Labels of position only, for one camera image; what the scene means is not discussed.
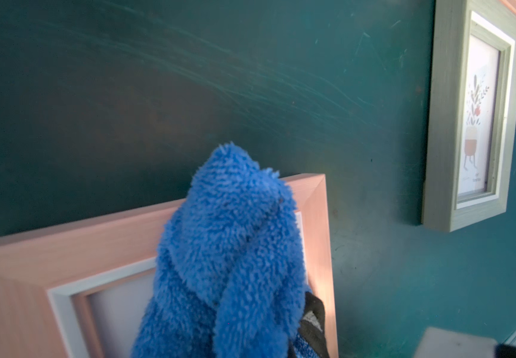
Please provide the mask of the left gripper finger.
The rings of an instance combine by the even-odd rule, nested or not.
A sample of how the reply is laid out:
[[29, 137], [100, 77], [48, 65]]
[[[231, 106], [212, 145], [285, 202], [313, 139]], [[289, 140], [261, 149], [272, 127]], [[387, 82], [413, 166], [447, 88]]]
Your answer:
[[297, 335], [289, 343], [288, 358], [329, 358], [323, 301], [305, 292], [305, 306]]

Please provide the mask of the blue and grey cloth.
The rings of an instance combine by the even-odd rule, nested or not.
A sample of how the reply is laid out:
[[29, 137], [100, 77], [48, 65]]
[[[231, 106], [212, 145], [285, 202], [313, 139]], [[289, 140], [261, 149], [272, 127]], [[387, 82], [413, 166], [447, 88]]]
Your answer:
[[291, 189], [234, 144], [196, 172], [157, 247], [133, 357], [288, 357], [305, 306]]

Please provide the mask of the green picture frame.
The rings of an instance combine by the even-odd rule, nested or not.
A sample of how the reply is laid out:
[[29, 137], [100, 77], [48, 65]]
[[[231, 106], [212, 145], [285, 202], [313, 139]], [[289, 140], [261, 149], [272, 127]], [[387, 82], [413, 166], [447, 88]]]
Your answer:
[[516, 14], [503, 1], [438, 1], [422, 222], [452, 232], [508, 205], [516, 130]]

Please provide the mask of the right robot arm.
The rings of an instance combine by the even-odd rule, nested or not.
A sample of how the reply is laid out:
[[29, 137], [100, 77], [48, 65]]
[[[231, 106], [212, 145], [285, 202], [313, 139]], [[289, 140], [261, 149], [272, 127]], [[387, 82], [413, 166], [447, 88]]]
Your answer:
[[504, 343], [487, 337], [428, 328], [414, 358], [516, 358], [516, 331]]

